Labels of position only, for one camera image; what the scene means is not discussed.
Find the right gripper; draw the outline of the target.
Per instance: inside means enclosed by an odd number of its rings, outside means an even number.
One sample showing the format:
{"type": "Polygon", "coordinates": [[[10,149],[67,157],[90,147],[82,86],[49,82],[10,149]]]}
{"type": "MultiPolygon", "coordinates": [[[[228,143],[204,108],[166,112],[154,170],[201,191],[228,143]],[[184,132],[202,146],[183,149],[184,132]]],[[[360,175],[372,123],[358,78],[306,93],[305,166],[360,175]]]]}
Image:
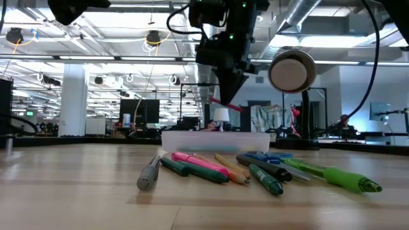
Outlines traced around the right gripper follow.
{"type": "Polygon", "coordinates": [[[249,78],[244,73],[259,72],[259,67],[251,64],[249,59],[250,46],[255,42],[253,31],[253,28],[244,31],[227,28],[208,37],[206,31],[201,29],[196,63],[216,67],[222,105],[230,104],[249,78]]]}

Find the red marker pen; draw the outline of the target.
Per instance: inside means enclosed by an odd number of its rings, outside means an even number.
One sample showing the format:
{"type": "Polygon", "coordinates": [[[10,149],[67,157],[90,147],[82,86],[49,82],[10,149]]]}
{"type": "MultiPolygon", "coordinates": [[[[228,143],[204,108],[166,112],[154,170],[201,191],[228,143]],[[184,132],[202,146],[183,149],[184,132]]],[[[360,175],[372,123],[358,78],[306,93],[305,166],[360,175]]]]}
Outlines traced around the red marker pen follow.
{"type": "MultiPolygon", "coordinates": [[[[221,105],[221,101],[216,99],[216,98],[210,98],[210,101],[221,105]]],[[[241,107],[232,105],[230,103],[227,104],[227,105],[224,105],[224,106],[227,107],[227,108],[233,109],[234,111],[238,111],[238,112],[243,112],[244,111],[241,107]]]]}

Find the yellow pencil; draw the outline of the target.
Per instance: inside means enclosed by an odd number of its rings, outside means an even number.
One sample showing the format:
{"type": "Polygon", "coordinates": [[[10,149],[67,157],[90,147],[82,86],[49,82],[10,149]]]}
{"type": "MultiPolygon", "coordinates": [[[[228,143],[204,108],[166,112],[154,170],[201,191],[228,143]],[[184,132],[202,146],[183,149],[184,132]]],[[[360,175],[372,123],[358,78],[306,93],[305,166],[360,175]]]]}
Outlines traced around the yellow pencil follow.
{"type": "Polygon", "coordinates": [[[244,169],[243,167],[240,167],[238,165],[235,165],[225,157],[223,157],[220,154],[215,154],[214,157],[223,165],[231,168],[234,171],[237,171],[239,173],[242,173],[248,180],[251,179],[251,174],[247,169],[244,169]]]}

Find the pink highlighter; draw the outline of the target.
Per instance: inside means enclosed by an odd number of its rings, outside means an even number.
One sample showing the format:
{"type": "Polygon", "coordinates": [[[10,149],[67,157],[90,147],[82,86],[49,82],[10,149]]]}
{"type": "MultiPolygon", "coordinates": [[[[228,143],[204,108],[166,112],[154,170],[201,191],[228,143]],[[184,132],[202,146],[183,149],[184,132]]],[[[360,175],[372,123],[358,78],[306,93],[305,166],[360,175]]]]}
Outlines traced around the pink highlighter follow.
{"type": "Polygon", "coordinates": [[[198,166],[205,167],[207,169],[211,169],[219,173],[222,173],[225,176],[228,176],[228,170],[226,168],[216,165],[211,162],[206,162],[204,160],[198,159],[193,155],[188,155],[188,154],[181,153],[181,152],[174,152],[174,153],[171,153],[171,158],[174,161],[182,161],[182,162],[187,162],[190,164],[198,165],[198,166]]]}

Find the blue-handled scissors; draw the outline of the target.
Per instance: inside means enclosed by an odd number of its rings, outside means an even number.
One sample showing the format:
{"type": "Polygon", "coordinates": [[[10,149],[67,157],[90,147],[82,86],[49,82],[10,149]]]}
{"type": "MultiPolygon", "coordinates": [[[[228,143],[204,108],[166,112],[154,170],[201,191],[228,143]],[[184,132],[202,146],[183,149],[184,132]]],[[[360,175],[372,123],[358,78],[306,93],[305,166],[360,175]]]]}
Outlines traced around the blue-handled scissors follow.
{"type": "Polygon", "coordinates": [[[240,155],[245,155],[247,157],[255,158],[256,160],[260,160],[266,163],[270,163],[273,165],[277,165],[286,169],[290,174],[292,174],[293,179],[298,179],[302,181],[311,181],[312,176],[307,174],[306,172],[302,172],[300,169],[296,169],[289,164],[282,163],[281,160],[285,158],[292,158],[292,154],[287,153],[272,153],[272,152],[262,152],[262,151],[248,151],[242,152],[240,155]]]}

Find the black pen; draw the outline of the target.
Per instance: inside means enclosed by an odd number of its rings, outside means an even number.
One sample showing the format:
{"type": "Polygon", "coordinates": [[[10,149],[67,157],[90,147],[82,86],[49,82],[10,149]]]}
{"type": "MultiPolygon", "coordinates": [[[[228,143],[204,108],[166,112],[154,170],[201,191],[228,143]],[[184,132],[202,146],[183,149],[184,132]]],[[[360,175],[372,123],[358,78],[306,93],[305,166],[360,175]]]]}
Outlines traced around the black pen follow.
{"type": "Polygon", "coordinates": [[[275,179],[281,182],[291,181],[293,179],[292,174],[290,174],[286,169],[279,167],[277,165],[273,165],[270,163],[266,163],[260,160],[256,160],[255,158],[247,157],[245,155],[237,155],[236,160],[246,166],[250,166],[251,164],[257,165],[259,168],[273,176],[275,179]]]}

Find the dark green crayon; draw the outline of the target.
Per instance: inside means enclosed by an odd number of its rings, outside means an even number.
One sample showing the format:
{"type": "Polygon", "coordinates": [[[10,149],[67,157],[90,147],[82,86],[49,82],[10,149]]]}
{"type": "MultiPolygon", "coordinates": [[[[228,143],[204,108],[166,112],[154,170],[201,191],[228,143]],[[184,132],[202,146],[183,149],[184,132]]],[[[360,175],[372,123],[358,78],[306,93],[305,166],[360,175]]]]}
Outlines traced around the dark green crayon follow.
{"type": "Polygon", "coordinates": [[[213,169],[208,169],[206,167],[201,167],[195,164],[188,162],[177,161],[177,163],[184,165],[188,170],[195,176],[199,176],[206,180],[215,182],[215,183],[228,183],[229,178],[222,174],[221,172],[215,171],[213,169]]]}
{"type": "Polygon", "coordinates": [[[284,193],[282,184],[256,164],[250,164],[249,171],[271,194],[279,196],[284,193]]]}

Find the orange pencil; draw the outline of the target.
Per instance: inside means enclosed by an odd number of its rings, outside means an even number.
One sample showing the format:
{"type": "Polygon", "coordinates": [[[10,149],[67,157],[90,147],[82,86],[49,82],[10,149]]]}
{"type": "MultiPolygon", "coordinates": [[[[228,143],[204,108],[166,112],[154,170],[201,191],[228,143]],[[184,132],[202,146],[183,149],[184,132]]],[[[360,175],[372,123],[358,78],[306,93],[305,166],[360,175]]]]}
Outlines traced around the orange pencil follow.
{"type": "Polygon", "coordinates": [[[203,156],[201,156],[201,155],[198,155],[197,153],[193,154],[193,156],[196,157],[196,158],[198,158],[198,159],[201,159],[201,160],[203,160],[203,161],[205,161],[205,162],[208,162],[208,163],[211,163],[211,164],[214,164],[214,165],[217,165],[217,166],[220,166],[220,167],[225,168],[225,169],[228,171],[228,177],[229,177],[229,179],[230,179],[231,181],[237,183],[237,184],[242,184],[242,185],[244,185],[244,184],[248,184],[248,183],[249,183],[249,180],[248,180],[242,173],[240,173],[240,172],[237,172],[237,171],[235,171],[235,170],[233,170],[233,169],[231,169],[231,168],[229,168],[229,167],[227,167],[227,166],[225,166],[225,165],[222,165],[222,164],[220,164],[220,163],[213,162],[213,161],[211,161],[211,160],[209,160],[209,159],[207,159],[207,158],[205,158],[205,157],[203,157],[203,156]]]}

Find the gray marker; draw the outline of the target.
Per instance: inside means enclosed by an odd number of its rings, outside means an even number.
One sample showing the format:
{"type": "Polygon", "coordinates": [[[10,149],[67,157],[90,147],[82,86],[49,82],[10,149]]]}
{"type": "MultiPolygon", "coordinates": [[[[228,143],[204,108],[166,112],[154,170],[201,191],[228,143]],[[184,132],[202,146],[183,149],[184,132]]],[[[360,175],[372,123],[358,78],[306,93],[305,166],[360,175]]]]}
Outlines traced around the gray marker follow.
{"type": "Polygon", "coordinates": [[[137,188],[139,190],[150,190],[154,182],[158,179],[158,171],[160,167],[160,155],[155,155],[151,161],[143,168],[137,180],[137,188]]]}

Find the green mechanical pencil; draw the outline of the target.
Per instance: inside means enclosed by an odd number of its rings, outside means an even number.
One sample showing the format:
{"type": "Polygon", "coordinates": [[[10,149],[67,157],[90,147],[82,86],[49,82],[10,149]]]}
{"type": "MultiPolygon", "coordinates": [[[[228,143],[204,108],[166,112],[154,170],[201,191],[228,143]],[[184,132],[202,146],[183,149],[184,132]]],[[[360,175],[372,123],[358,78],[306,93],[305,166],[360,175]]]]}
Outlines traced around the green mechanical pencil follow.
{"type": "Polygon", "coordinates": [[[336,167],[323,167],[316,164],[310,164],[297,158],[283,158],[281,159],[281,162],[284,164],[288,164],[305,173],[323,178],[330,184],[337,185],[354,192],[376,193],[383,190],[383,188],[379,184],[377,184],[373,180],[370,180],[366,176],[343,171],[336,167]]]}

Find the white table lamp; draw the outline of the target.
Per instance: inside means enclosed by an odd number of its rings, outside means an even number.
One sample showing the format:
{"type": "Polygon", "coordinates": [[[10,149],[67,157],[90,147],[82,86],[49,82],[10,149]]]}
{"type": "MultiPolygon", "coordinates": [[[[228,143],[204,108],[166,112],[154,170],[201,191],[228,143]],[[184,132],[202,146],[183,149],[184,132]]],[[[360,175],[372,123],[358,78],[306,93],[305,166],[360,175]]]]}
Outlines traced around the white table lamp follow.
{"type": "Polygon", "coordinates": [[[213,115],[213,120],[220,124],[219,131],[223,132],[223,125],[225,122],[229,122],[229,111],[227,107],[216,108],[213,115]]]}

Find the white column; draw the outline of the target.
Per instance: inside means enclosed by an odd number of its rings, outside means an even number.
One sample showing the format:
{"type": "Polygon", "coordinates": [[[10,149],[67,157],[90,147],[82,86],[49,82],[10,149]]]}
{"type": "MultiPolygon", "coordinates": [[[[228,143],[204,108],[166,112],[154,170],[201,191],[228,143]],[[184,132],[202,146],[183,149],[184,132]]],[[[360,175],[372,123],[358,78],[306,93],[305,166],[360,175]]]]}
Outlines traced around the white column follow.
{"type": "Polygon", "coordinates": [[[83,136],[86,128],[89,74],[85,64],[65,64],[59,136],[83,136]]]}

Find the black monitor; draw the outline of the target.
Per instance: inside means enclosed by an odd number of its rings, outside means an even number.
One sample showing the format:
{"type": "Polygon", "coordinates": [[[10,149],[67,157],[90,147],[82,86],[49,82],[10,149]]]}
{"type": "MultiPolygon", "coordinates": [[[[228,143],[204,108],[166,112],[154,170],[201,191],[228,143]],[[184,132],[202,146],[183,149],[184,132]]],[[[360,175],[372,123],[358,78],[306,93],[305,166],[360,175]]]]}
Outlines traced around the black monitor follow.
{"type": "Polygon", "coordinates": [[[143,127],[147,123],[159,123],[160,100],[124,99],[120,101],[120,122],[125,114],[130,115],[129,121],[143,127]]]}

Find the person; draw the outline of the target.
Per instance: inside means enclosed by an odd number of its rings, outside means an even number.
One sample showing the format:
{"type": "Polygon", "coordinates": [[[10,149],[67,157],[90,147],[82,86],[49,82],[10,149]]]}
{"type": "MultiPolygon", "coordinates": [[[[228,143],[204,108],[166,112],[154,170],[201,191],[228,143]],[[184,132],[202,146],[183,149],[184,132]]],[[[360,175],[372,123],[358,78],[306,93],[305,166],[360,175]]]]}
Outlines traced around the person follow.
{"type": "Polygon", "coordinates": [[[347,114],[343,114],[338,123],[329,127],[329,135],[338,136],[341,139],[356,139],[357,130],[354,128],[354,126],[349,125],[348,122],[349,116],[347,114]]]}

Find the silver ventilation duct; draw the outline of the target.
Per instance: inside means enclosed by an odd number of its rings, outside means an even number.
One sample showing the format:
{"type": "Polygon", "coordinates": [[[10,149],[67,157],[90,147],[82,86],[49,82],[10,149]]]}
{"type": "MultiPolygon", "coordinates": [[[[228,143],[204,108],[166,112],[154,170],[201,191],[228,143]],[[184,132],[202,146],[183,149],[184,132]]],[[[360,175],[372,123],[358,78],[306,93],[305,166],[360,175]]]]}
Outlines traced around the silver ventilation duct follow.
{"type": "Polygon", "coordinates": [[[277,33],[301,32],[303,21],[311,14],[322,0],[291,0],[288,9],[281,14],[277,33]]]}
{"type": "MultiPolygon", "coordinates": [[[[196,58],[196,48],[200,40],[200,34],[191,34],[187,36],[187,41],[183,43],[189,46],[189,56],[194,59],[196,58]]],[[[213,86],[210,85],[215,83],[212,67],[196,63],[190,63],[189,65],[194,69],[194,82],[197,84],[196,86],[192,86],[194,99],[200,103],[205,103],[213,95],[213,86]]]]}

